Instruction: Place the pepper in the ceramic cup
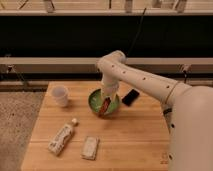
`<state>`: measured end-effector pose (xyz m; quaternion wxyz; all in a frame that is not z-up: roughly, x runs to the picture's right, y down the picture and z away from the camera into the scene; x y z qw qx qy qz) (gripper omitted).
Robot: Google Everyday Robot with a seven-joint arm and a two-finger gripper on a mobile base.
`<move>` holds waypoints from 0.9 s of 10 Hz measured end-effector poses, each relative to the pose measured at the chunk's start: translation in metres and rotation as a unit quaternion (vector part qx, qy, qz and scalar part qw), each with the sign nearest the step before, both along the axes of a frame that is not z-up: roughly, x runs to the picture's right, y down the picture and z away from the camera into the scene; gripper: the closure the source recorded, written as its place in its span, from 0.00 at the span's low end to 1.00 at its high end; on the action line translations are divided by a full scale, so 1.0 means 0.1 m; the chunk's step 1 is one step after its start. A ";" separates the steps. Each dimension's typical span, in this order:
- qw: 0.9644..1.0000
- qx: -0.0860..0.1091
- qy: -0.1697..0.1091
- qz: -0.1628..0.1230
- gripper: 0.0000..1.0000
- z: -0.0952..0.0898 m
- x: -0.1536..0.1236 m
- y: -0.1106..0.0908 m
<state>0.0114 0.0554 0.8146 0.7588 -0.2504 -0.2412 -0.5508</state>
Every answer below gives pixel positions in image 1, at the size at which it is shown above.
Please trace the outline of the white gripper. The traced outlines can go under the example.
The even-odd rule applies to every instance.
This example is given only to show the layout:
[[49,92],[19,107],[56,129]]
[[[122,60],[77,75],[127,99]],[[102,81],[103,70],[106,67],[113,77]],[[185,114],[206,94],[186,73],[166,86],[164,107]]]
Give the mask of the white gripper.
[[103,77],[101,80],[101,97],[103,99],[109,98],[110,100],[114,100],[118,88],[119,83],[117,81]]

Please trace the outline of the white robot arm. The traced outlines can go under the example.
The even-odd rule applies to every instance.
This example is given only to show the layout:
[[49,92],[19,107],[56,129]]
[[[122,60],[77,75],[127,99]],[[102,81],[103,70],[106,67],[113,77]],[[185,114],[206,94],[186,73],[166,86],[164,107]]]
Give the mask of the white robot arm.
[[213,171],[213,88],[191,86],[134,69],[116,50],[97,62],[103,97],[117,93],[121,81],[170,107],[168,171]]

